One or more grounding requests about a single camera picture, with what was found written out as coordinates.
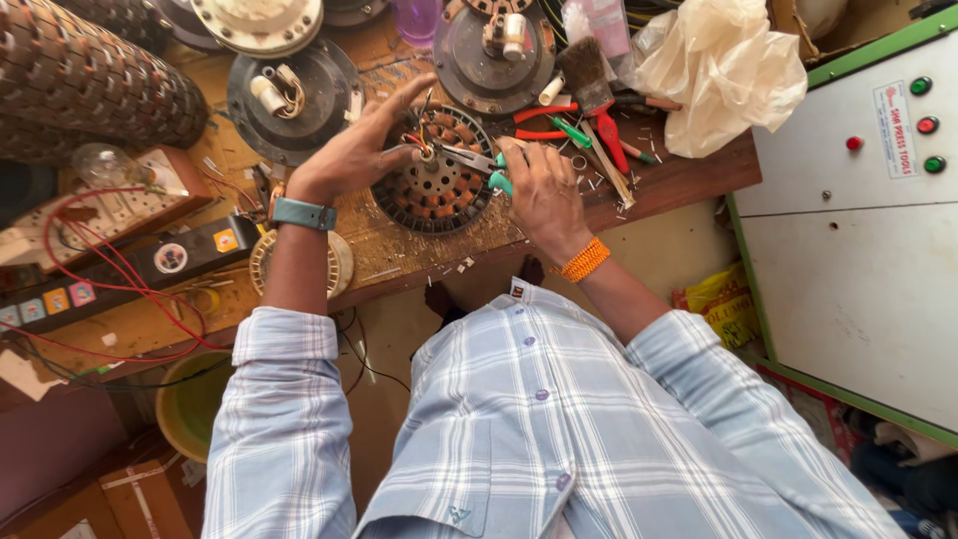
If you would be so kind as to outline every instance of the green button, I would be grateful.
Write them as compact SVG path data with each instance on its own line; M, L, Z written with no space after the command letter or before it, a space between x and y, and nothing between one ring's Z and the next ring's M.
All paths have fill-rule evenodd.
M929 157L924 161L924 169L930 173L940 173L945 169L945 158Z
M909 89L914 95L923 95L931 89L931 79L928 77L919 77L911 82Z

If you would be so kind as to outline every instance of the man's left hand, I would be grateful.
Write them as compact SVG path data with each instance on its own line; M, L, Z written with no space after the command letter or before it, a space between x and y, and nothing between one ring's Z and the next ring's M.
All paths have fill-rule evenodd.
M405 117L416 96L435 83L434 73L419 75L384 103L369 103L359 120L337 134L303 163L289 179L286 196L313 204L332 205L341 193L365 189L389 171L412 163L418 149L383 155L382 146L393 125Z

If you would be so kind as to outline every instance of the teal watch strap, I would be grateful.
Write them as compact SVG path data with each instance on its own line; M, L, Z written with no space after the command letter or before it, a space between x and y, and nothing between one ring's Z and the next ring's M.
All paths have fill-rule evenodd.
M336 208L278 197L273 206L273 221L333 230L336 226Z

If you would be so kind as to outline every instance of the wooden plank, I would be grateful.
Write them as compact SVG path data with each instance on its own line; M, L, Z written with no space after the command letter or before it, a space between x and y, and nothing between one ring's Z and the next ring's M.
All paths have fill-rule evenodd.
M380 92L391 94L418 73L432 69L430 61L420 58L421 51L410 49L402 42L397 43L395 48L390 47L395 43L395 28L391 17L392 15L388 14L360 31L330 34L331 39L340 44L357 63L361 78L366 84L367 100L381 101L383 98ZM250 197L257 199L253 181L244 177L243 170L262 158L236 133L226 106L225 81L234 55L208 56L174 47L167 54L167 58L196 81L214 112L202 139L189 151L194 164L205 169L202 160L203 157L209 156L223 172L225 179L236 183ZM436 92L436 99L448 103L442 91ZM625 118L616 115L622 138L650 153L651 144L654 143L655 153L661 156L663 164L642 165L636 160L630 161L636 175L642 176L643 179L633 193L636 205L621 215L616 212L614 201L618 197L609 182L602 182L593 190L584 181L580 189L586 206L586 217L593 230L605 230L761 181L758 158L750 132L707 158L683 159L668 155L665 151L662 117L642 116L631 112L629 116L630 118ZM538 123L530 122L528 129L549 128L545 120L541 120ZM639 140L639 137L651 140ZM572 145L568 145L563 153L571 156L575 155L575 150ZM582 174L593 179L598 178L591 169L582 171ZM211 191L219 194L213 182L209 183ZM443 237L426 237L398 228L378 209L369 191L343 196L337 201L340 208L337 232L350 243L356 268L350 287L334 299L331 308L342 309L387 293L421 286L430 277L433 281L441 280L444 271L458 266L458 261L466 256L471 256L478 264L485 264L529 252L533 246L525 243L521 232L507 217L508 204L505 195L493 198L482 218L462 232ZM182 222L195 227L231 213L234 206L248 209L248 205L249 202L234 190L222 188L222 194L216 202ZM399 271L376 279L366 279L370 275L392 268L399 268ZM208 278L210 277L206 276L196 280ZM234 279L234 285L219 289L222 301L219 309L204 318L207 332L214 335L211 339L225 342L232 341L236 325L247 317L260 301L246 273L223 277L227 278ZM191 317L184 323L198 330L198 324ZM107 348L101 337L109 333L117 335L118 344ZM186 335L145 299L60 328L45 337L78 348L124 357L138 354L165 356L174 353L172 350L186 348L183 344ZM37 346L45 357L77 371L108 363L103 359L43 343L38 343ZM52 373L40 365L34 366L41 380L54 378ZM102 377L96 375L95 378L109 380L149 366L151 363L128 363L115 369L115 372L111 371ZM73 387L75 385L55 387L51 394L72 390Z

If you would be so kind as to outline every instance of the paint brush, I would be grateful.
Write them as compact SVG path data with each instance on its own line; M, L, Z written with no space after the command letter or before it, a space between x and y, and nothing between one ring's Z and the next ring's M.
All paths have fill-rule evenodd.
M590 35L572 43L559 53L556 63L565 76L565 86L575 94L582 113L586 118L596 119L599 136L608 146L615 167L622 174L627 174L628 163L619 142L619 128L608 115L608 108L615 103L615 99L605 81L599 40Z

